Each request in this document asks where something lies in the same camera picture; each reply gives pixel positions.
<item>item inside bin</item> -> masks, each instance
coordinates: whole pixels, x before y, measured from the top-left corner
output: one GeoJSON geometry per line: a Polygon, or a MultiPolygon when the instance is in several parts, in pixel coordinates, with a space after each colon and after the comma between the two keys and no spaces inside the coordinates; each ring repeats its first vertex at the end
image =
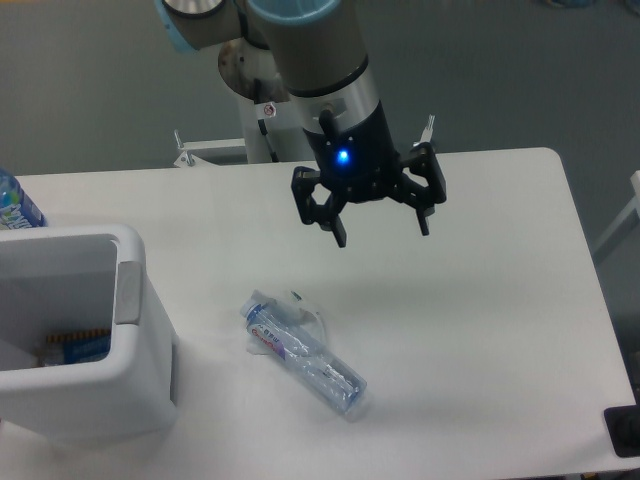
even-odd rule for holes
{"type": "Polygon", "coordinates": [[[110,348],[111,330],[106,328],[47,335],[46,347],[38,355],[39,366],[98,362],[110,348]]]}

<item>bottle cap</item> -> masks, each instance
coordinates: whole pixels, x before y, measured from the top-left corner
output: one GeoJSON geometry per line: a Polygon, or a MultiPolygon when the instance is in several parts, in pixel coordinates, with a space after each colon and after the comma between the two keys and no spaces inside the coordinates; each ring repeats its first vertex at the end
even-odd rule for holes
{"type": "Polygon", "coordinates": [[[260,305],[260,303],[256,302],[253,298],[250,298],[240,309],[240,315],[242,315],[244,318],[247,318],[249,316],[249,313],[251,313],[251,310],[253,310],[258,305],[260,305]]]}

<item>crushed plastic bottle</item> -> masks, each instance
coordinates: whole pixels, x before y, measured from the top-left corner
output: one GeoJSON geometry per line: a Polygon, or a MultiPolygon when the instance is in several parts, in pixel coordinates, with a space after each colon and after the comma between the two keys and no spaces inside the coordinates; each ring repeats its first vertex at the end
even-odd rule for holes
{"type": "Polygon", "coordinates": [[[247,319],[247,332],[332,408],[348,413],[360,402],[367,382],[295,321],[289,321],[282,310],[261,302],[262,298],[254,294],[240,311],[247,319]]]}

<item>white table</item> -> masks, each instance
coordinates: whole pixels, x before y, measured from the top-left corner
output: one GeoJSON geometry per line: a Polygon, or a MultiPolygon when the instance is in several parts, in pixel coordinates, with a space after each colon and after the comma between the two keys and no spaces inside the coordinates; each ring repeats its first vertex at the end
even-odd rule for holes
{"type": "Polygon", "coordinates": [[[125,222],[182,339],[180,417],[121,443],[54,446],[3,424],[0,477],[490,479],[627,469],[602,412],[633,403],[560,159],[441,155],[449,200],[422,238],[391,200],[349,240],[303,226],[293,165],[25,177],[56,224],[125,222]],[[347,423],[245,352],[254,288],[330,312],[330,348],[374,401],[347,423]]]}

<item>blue bottle label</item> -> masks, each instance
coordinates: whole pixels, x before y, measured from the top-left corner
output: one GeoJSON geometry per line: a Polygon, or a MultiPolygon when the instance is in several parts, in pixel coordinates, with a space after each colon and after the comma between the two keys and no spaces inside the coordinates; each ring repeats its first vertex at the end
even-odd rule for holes
{"type": "Polygon", "coordinates": [[[14,202],[0,208],[0,230],[17,230],[43,225],[42,213],[26,195],[23,196],[22,203],[14,202]]]}
{"type": "Polygon", "coordinates": [[[260,323],[256,323],[251,325],[251,335],[259,338],[265,347],[273,351],[273,353],[283,360],[286,360],[284,345],[278,338],[277,332],[274,332],[273,329],[260,323]]]}

